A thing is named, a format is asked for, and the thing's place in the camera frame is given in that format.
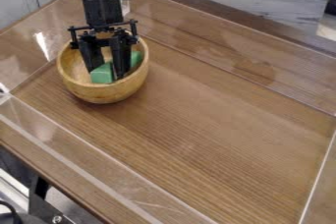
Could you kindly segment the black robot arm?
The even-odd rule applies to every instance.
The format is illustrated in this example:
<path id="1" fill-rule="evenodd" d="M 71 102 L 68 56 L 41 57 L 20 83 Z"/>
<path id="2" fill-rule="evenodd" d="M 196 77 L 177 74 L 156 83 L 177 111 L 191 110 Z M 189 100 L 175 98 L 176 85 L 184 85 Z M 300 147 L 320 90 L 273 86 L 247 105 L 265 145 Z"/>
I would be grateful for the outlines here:
<path id="1" fill-rule="evenodd" d="M 81 0 L 85 27 L 69 27 L 69 46 L 81 53 L 87 71 L 92 72 L 104 64 L 103 48 L 112 49 L 111 69 L 121 79 L 131 69 L 131 47 L 139 42 L 137 20 L 125 20 L 125 0 Z"/>

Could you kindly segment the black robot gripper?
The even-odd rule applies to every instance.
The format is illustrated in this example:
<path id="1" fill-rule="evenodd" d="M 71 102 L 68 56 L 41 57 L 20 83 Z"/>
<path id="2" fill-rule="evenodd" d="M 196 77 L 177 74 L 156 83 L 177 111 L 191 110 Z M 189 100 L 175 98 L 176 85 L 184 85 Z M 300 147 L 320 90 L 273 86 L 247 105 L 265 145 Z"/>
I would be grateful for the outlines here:
<path id="1" fill-rule="evenodd" d="M 92 72 L 105 63 L 101 47 L 108 45 L 111 38 L 116 75 L 119 79 L 124 77 L 131 65 L 131 46 L 139 43 L 136 25 L 137 20 L 131 19 L 104 26 L 71 26 L 67 29 L 71 34 L 69 46 L 72 49 L 80 50 L 88 72 Z"/>

